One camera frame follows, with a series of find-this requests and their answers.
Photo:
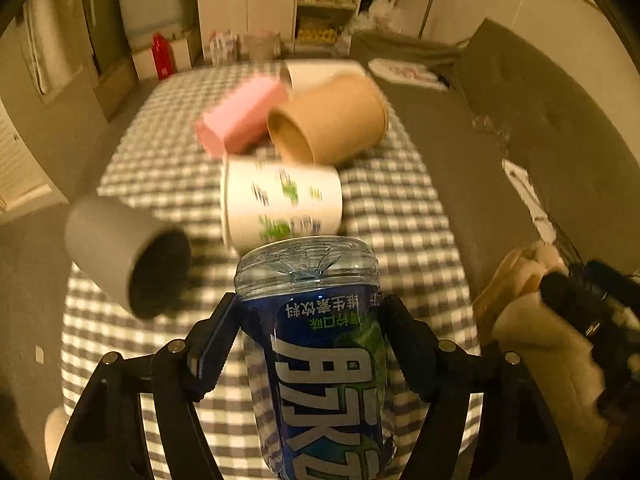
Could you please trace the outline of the white patterned paper cup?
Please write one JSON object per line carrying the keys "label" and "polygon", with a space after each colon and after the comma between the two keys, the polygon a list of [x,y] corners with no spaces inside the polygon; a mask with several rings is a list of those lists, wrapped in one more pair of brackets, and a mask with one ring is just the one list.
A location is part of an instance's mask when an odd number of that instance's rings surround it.
{"label": "white patterned paper cup", "polygon": [[335,234],[343,215],[341,179],[332,167],[222,160],[220,218],[224,246],[244,255],[296,236]]}

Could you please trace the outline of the checkered tablecloth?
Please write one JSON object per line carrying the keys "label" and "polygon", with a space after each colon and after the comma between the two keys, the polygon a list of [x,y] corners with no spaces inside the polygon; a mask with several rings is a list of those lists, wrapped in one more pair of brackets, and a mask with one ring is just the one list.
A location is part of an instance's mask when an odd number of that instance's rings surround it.
{"label": "checkered tablecloth", "polygon": [[[96,192],[76,200],[65,226],[73,265],[62,329],[63,408],[71,412],[99,359],[137,356],[183,336],[232,287],[242,252],[285,235],[340,233],[375,252],[382,285],[442,338],[477,353],[469,285],[446,212],[423,159],[392,116],[382,143],[326,177],[299,177],[269,144],[247,155],[244,183],[226,185],[224,161],[194,129],[203,110],[244,82],[273,79],[276,64],[204,68],[162,82],[120,140]],[[149,221],[189,237],[191,266],[179,299],[160,297],[137,318],[103,284],[104,250],[122,249],[108,229]]]}

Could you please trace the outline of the pink rectangular box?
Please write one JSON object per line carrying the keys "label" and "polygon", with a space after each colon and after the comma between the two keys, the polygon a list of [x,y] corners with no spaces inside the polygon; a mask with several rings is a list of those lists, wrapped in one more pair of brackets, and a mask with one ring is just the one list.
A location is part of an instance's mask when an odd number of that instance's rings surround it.
{"label": "pink rectangular box", "polygon": [[287,100],[278,77],[251,76],[194,122],[198,142],[213,159],[242,154],[266,134],[269,111]]}

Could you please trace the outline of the brown kraft paper cup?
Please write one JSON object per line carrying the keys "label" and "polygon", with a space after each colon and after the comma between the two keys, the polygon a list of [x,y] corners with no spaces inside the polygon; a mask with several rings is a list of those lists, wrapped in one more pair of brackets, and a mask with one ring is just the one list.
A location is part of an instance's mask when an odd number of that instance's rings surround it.
{"label": "brown kraft paper cup", "polygon": [[370,78],[341,74],[273,107],[267,127],[287,162],[338,166],[382,142],[388,110]]}

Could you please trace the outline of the hanging beige towel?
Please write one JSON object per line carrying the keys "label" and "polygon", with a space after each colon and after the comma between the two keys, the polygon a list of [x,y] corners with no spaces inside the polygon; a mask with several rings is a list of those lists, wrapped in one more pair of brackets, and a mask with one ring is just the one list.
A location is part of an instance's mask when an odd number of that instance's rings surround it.
{"label": "hanging beige towel", "polygon": [[62,91],[81,69],[76,3],[26,0],[16,19],[25,61],[42,96]]}

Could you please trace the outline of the white kitchen cabinet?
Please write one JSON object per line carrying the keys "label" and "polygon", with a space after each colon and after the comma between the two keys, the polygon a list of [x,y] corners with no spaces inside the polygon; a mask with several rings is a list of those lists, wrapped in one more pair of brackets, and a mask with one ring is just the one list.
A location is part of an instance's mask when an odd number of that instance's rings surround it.
{"label": "white kitchen cabinet", "polygon": [[242,38],[261,32],[278,34],[292,44],[297,0],[196,0],[203,56],[210,60],[209,41],[216,32]]}

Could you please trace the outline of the white printed package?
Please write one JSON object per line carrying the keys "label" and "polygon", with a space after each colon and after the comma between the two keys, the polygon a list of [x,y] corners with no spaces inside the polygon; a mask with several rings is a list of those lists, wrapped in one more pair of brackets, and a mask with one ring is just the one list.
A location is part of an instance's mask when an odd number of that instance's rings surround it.
{"label": "white printed package", "polygon": [[230,30],[213,32],[208,42],[208,54],[213,65],[235,63],[239,58],[238,35]]}

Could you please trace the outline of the white storage box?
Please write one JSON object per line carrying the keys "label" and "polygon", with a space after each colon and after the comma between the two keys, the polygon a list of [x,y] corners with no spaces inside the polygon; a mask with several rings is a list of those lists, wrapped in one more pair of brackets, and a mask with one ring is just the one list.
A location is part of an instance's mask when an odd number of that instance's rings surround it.
{"label": "white storage box", "polygon": [[156,36],[152,44],[132,54],[139,80],[165,79],[192,70],[202,53],[201,35],[191,28],[175,39]]}

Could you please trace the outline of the blue drink bottle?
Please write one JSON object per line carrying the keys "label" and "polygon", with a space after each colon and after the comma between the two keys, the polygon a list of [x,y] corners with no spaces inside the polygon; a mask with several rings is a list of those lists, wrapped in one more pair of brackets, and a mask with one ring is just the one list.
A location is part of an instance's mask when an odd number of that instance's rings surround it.
{"label": "blue drink bottle", "polygon": [[393,456],[378,259],[362,240],[281,240],[234,286],[260,450],[280,479],[374,479]]}

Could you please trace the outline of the open white shelf unit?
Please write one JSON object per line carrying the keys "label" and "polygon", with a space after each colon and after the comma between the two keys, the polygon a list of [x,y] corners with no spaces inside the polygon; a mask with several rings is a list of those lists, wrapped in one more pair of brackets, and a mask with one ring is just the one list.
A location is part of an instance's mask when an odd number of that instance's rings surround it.
{"label": "open white shelf unit", "polygon": [[359,13],[361,0],[296,0],[293,52],[337,56],[347,25]]}

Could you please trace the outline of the plain white paper cup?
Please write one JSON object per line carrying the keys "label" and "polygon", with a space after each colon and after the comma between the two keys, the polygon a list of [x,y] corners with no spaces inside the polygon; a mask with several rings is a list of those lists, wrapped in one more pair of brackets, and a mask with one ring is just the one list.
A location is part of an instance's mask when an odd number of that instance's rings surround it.
{"label": "plain white paper cup", "polygon": [[294,58],[285,60],[280,68],[280,81],[289,96],[317,88],[341,75],[366,76],[362,65],[352,60],[328,60],[327,58]]}

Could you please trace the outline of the red thermos bottle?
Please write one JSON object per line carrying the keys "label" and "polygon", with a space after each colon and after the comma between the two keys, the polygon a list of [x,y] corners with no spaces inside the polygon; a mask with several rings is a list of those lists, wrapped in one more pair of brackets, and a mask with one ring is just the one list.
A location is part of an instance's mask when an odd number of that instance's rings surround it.
{"label": "red thermos bottle", "polygon": [[173,75],[176,68],[170,42],[162,34],[155,34],[151,50],[157,78],[165,80]]}

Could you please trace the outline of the grey sofa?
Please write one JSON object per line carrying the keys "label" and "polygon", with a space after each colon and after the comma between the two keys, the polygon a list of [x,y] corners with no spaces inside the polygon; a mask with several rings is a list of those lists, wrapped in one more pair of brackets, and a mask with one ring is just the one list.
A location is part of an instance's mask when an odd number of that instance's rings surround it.
{"label": "grey sofa", "polygon": [[503,170],[524,170],[566,258],[639,267],[639,165],[592,97],[509,29],[484,21],[455,48],[360,30],[350,57],[426,66],[447,89],[381,89],[416,144],[450,221],[473,295],[502,258],[539,236]]}

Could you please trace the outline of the grey cup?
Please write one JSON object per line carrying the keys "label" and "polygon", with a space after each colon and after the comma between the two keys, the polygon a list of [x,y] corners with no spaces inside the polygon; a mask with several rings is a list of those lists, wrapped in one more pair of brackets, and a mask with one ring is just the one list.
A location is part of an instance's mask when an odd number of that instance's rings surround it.
{"label": "grey cup", "polygon": [[64,240],[78,268],[135,318],[152,320],[179,303],[192,257],[180,226],[88,194],[70,206]]}

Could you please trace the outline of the white cloth on sofa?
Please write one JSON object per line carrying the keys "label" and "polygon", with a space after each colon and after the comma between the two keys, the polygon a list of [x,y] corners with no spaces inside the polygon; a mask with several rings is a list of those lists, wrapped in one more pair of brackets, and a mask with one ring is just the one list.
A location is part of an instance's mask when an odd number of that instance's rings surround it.
{"label": "white cloth on sofa", "polygon": [[501,165],[506,177],[528,209],[540,238],[547,244],[553,244],[558,233],[529,180],[528,172],[509,159],[503,159]]}

